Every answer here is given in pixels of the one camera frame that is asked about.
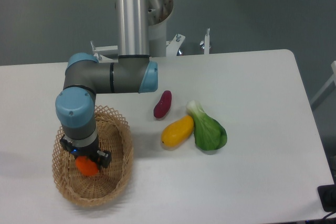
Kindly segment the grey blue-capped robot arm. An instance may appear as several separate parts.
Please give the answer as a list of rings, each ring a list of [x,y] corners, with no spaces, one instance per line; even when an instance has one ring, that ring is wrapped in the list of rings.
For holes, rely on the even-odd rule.
[[[158,88],[158,65],[150,59],[148,0],[116,0],[118,60],[100,63],[90,54],[70,57],[63,90],[56,98],[56,114],[64,135],[63,149],[86,157],[97,168],[109,166],[112,155],[99,147],[94,116],[97,94],[143,93]]]

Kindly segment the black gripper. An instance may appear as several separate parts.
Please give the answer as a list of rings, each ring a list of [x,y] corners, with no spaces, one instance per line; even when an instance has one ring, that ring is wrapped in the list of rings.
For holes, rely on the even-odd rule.
[[[111,163],[111,152],[99,150],[98,137],[96,137],[91,144],[84,147],[78,147],[63,134],[59,143],[65,151],[65,157],[69,161],[72,160],[75,162],[77,156],[88,156],[91,161],[96,163],[98,169],[107,168]]]

